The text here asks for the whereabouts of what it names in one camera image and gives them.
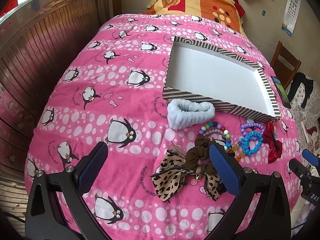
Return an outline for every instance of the wall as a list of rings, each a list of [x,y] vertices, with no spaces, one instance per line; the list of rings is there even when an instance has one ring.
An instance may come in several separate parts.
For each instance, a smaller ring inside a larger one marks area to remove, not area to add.
[[[122,0],[123,13],[146,11],[151,0]],[[246,14],[243,28],[248,38],[270,62],[278,41],[299,60],[300,72],[320,83],[320,23],[306,0],[301,1],[292,36],[281,29],[287,0],[239,0]]]

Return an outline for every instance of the blue gripper pad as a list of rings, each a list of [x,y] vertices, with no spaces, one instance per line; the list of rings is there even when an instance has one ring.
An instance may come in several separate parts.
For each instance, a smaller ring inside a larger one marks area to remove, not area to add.
[[[307,149],[304,149],[302,151],[302,157],[304,157],[308,162],[310,162],[311,165],[316,166],[316,167],[319,166],[319,158],[314,156],[313,153],[311,153]]]
[[[209,156],[227,191],[237,196],[240,192],[240,178],[214,144],[210,146]]]
[[[99,142],[89,153],[89,155],[83,157],[89,158],[89,162],[78,176],[78,192],[80,195],[89,192],[103,164],[105,163],[107,156],[107,144],[104,142]]]

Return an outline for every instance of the metal screw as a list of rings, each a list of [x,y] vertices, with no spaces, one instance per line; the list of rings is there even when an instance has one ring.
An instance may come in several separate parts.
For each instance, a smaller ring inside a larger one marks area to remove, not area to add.
[[[249,167],[245,167],[245,168],[243,168],[243,170],[245,173],[248,173],[248,174],[252,173],[252,169]]]
[[[42,170],[41,170],[41,171],[38,171],[38,172],[37,172],[37,177],[41,177],[43,174],[44,174],[44,171],[42,171]]]
[[[74,169],[74,166],[68,166],[66,167],[66,172],[72,172]]]
[[[281,178],[281,174],[277,171],[275,171],[274,175],[277,177],[277,178]]]

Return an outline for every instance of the red bow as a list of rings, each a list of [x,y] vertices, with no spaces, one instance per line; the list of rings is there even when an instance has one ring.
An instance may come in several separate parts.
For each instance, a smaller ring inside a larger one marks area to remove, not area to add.
[[[268,122],[264,133],[262,134],[263,143],[269,144],[268,163],[273,163],[282,155],[282,142],[275,139],[275,129],[273,122]]]

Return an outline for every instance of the red cloth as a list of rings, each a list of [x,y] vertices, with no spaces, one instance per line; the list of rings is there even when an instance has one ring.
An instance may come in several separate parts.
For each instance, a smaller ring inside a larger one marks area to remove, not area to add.
[[[268,122],[264,133],[262,134],[263,143],[269,144],[268,163],[273,163],[282,155],[282,142],[275,139],[275,128],[272,121]]]
[[[18,0],[9,0],[0,12],[0,17],[5,15],[7,12],[11,11],[13,8],[18,6]]]

